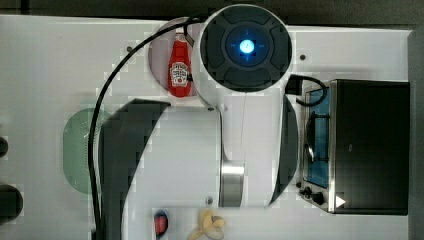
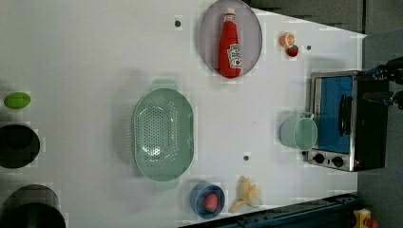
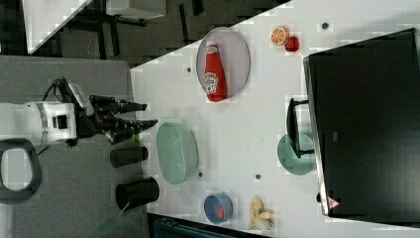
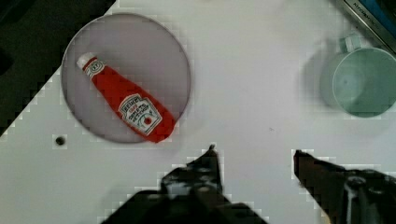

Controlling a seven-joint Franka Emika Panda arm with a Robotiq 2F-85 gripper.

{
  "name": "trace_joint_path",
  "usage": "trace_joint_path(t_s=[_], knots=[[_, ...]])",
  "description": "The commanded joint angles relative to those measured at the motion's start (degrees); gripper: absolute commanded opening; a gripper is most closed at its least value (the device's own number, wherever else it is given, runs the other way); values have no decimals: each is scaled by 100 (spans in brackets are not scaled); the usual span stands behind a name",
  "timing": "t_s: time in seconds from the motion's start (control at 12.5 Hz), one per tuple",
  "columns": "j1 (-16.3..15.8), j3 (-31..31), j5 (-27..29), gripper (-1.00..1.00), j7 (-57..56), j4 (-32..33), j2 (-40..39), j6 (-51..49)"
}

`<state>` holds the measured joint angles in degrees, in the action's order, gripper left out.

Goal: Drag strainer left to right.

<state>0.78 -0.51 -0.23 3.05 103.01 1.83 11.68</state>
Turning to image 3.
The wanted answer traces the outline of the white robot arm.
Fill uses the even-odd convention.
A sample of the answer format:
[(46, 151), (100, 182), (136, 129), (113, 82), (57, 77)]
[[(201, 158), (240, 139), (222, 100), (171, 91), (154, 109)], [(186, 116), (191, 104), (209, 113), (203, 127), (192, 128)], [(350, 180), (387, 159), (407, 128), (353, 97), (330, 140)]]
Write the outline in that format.
[(127, 120), (120, 113), (144, 111), (145, 104), (92, 95), (84, 100), (37, 101), (1, 105), (1, 202), (20, 203), (36, 194), (43, 180), (40, 147), (97, 134), (112, 144), (126, 141), (158, 122)]

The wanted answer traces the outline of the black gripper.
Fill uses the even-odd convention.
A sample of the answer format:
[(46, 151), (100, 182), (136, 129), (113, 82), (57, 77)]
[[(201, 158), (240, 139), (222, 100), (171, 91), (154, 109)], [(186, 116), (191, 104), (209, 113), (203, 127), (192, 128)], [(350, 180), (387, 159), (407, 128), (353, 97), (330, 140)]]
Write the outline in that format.
[[(76, 107), (77, 136), (79, 139), (93, 137), (97, 134), (105, 135), (109, 133), (114, 125), (112, 122), (113, 114), (106, 111), (107, 106), (113, 105), (113, 111), (127, 113), (135, 111), (145, 111), (147, 104), (136, 102), (118, 102), (111, 96), (89, 95), (87, 106)], [(154, 120), (118, 120), (112, 131), (113, 136), (133, 136), (142, 131), (148, 130), (158, 123)]]

